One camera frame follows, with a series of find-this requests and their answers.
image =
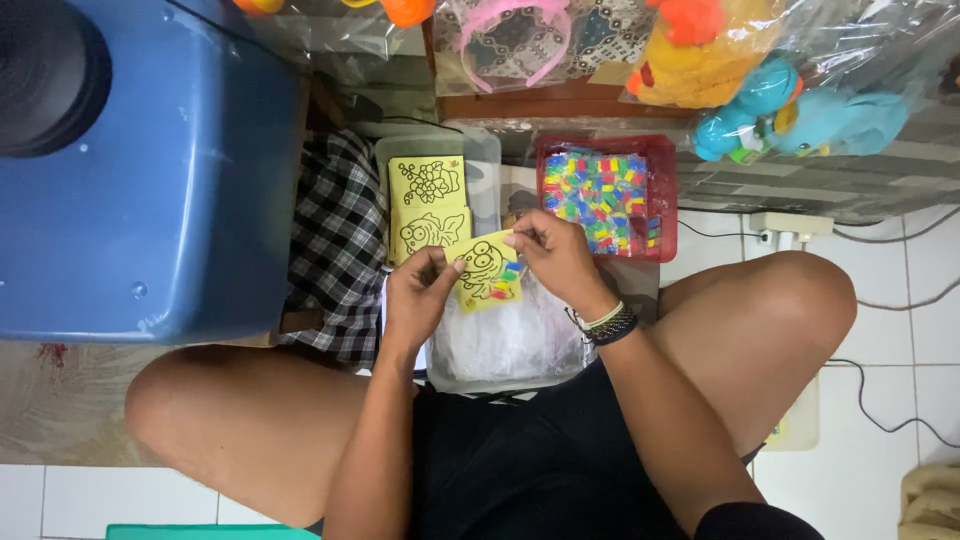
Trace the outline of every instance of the bracelet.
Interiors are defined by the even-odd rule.
[[[597,346],[610,345],[614,341],[622,339],[628,333],[634,331],[634,328],[639,324],[636,313],[623,302],[617,304],[613,311],[592,323],[581,325],[569,311],[567,315],[577,325],[577,328],[584,333],[587,343],[593,343]]]

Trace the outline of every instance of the black tape roll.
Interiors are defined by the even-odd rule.
[[[0,0],[0,157],[52,154],[80,138],[107,102],[110,54],[63,0]]]

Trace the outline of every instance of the beige cloth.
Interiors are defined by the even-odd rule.
[[[899,540],[960,540],[960,461],[903,477]]]

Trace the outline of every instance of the leg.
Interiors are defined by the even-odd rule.
[[[783,252],[700,272],[660,294],[651,338],[755,449],[840,346],[856,317],[850,278]]]
[[[133,381],[127,425],[166,465],[308,527],[324,516],[368,380],[276,349],[181,349]]]

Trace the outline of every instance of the plaid fabric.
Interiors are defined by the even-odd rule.
[[[360,368],[373,366],[387,230],[372,147],[350,131],[303,144],[290,245],[288,309],[319,307],[319,330],[282,335]]]

